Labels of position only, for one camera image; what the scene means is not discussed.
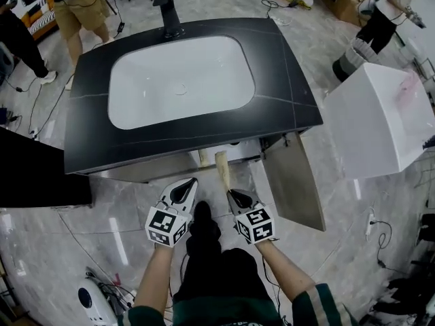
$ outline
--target black countertop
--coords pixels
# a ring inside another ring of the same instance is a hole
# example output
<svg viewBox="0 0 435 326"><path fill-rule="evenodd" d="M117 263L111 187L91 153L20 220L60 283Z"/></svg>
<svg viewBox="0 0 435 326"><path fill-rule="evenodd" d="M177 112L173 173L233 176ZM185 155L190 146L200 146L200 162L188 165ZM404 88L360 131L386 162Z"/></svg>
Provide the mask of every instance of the black countertop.
<svg viewBox="0 0 435 326"><path fill-rule="evenodd" d="M182 26L185 33L176 40L226 35L240 43L255 83L252 100L230 111L132 130L116 128L107 106L114 63L126 53L172 40L159 28L101 46L80 56L77 64L65 132L66 173L97 172L323 123L305 76L273 20L228 18Z"/></svg>

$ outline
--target black faucet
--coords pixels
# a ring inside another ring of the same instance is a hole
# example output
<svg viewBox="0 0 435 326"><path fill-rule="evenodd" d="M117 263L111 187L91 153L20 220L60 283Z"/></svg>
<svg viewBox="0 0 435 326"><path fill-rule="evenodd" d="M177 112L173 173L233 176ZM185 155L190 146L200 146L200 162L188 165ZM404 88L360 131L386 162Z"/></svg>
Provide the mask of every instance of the black faucet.
<svg viewBox="0 0 435 326"><path fill-rule="evenodd" d="M179 23L177 11L175 11L174 0L154 0L152 5L160 6L163 17L164 36L178 36L183 29Z"/></svg>

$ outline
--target tile floor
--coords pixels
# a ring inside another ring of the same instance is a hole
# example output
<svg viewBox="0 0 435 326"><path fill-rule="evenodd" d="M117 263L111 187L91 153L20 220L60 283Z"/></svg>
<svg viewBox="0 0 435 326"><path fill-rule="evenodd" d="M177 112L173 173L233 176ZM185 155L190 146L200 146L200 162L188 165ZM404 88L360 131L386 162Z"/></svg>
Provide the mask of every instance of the tile floor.
<svg viewBox="0 0 435 326"><path fill-rule="evenodd" d="M119 37L161 26L160 11L150 0L117 0L124 32ZM175 0L182 22L208 18L264 17L266 7L261 0ZM315 127L302 136L324 209L327 231L310 228L280 219L277 222L277 246L302 269L319 282L326 282L358 319L363 316L370 300L382 291L381 283L394 273L380 269L376 263L379 234L386 229L378 225L370 238L365 228L370 208L378 219L393 227L388 248L381 252L384 262L395 269L406 269L411 256L426 246L414 249L417 218L435 207L430 180L434 156L429 151L403 173L360 180L361 199L357 199L353 181L343 178L343 168L323 112L323 99L337 85L331 64L345 50L358 28L340 22L315 0L311 11L294 9L273 10L271 15L287 26L281 26L315 95L326 124ZM119 19L111 16L108 25L113 34ZM81 32L84 49L90 50L99 40L87 31ZM44 86L32 117L30 128L41 125L71 74L71 64L59 32L39 44L39 49L58 79ZM383 63L400 67L396 43L393 41L382 53ZM34 75L19 64L10 81L28 85ZM18 133L28 136L30 112L37 95L35 84L27 93L15 93L3 85L0 103L23 116ZM41 141L62 148L66 124L67 95L63 95L40 135ZM274 209L273 197L261 162L231 167L234 186L255 190ZM232 217L222 185L215 170L196 173L200 189L198 200L207 200L213 217L222 229L224 249L242 247L252 253L258 264L261 259L255 248L249 247L232 229ZM92 179L94 206L69 210L3 209L0 213L0 253L16 294L40 323L50 325L89 325L77 299L76 287L84 276L86 266L99 272L101 267L115 279L118 273L123 286L135 289L152 254L153 245L147 240L143 226L148 209L158 199L164 186L175 178L149 184L133 184L105 179ZM117 249L120 238L125 254ZM179 266L185 253L184 242L175 250L171 272L171 287L179 287ZM265 281L268 292L275 298L277 291ZM291 321L289 301L280 295L281 313Z"/></svg>

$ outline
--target striped sleeve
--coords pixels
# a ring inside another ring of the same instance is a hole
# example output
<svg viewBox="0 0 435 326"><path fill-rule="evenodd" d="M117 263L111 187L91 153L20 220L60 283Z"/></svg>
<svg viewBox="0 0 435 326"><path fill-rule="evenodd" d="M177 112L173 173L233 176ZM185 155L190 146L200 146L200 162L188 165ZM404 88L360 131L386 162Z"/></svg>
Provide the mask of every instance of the striped sleeve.
<svg viewBox="0 0 435 326"><path fill-rule="evenodd" d="M343 303L334 301L327 284L301 293L293 301L294 326L357 326Z"/></svg>
<svg viewBox="0 0 435 326"><path fill-rule="evenodd" d="M138 306L118 317L118 326L165 326L163 316L157 310Z"/></svg>

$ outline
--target beige shorts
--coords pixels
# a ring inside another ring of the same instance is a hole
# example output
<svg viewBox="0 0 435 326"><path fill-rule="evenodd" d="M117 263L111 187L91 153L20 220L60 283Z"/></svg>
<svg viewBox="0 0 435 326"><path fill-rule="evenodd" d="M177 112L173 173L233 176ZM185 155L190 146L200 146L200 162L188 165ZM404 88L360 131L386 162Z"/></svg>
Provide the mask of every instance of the beige shorts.
<svg viewBox="0 0 435 326"><path fill-rule="evenodd" d="M106 0L65 0L54 3L53 10L60 33L66 40L78 33L82 26L86 30L95 30L110 15Z"/></svg>

